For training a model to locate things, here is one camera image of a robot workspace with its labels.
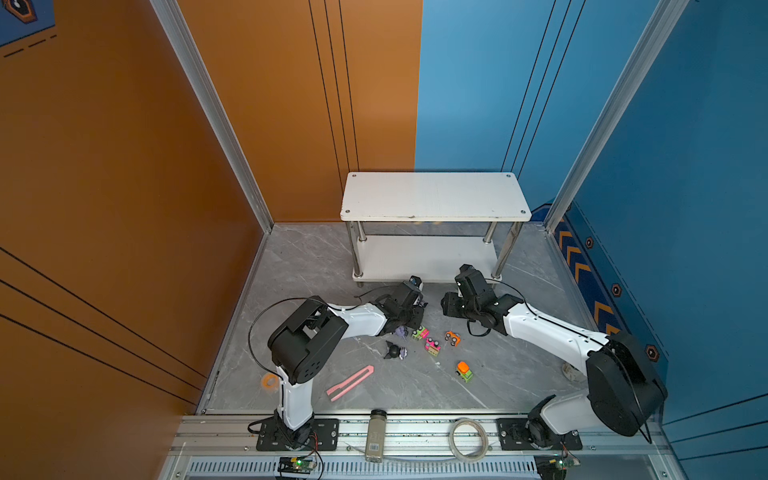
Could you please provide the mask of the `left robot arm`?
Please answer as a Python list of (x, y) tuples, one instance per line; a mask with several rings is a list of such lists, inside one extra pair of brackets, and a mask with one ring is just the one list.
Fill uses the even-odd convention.
[(425, 304), (422, 280), (412, 276), (393, 292), (354, 307), (307, 299), (270, 336), (267, 346), (280, 378), (276, 423), (292, 442), (310, 435), (312, 381), (343, 339), (376, 337), (400, 327), (421, 326)]

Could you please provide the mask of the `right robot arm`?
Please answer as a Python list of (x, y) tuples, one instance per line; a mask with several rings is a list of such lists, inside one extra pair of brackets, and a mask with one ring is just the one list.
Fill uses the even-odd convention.
[(668, 398), (653, 362), (630, 333), (605, 334), (549, 318), (520, 293), (497, 295), (484, 274), (469, 264), (460, 267), (455, 282), (457, 290), (441, 300), (444, 315), (533, 344), (586, 377), (584, 390), (550, 395), (528, 413), (526, 431), (537, 448), (599, 425), (632, 437)]

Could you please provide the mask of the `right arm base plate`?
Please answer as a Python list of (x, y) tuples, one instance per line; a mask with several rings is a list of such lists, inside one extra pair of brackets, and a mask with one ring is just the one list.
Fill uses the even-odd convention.
[(581, 437), (577, 431), (556, 435), (540, 420), (522, 417), (498, 418), (496, 426), (501, 448), (504, 451), (562, 448), (579, 451), (583, 449)]

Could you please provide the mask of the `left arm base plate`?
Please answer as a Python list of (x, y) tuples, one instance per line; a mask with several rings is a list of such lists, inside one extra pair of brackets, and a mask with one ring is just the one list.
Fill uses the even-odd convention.
[(256, 450), (277, 451), (335, 451), (339, 438), (339, 420), (311, 418), (292, 430), (278, 417), (272, 416), (249, 426), (256, 436)]

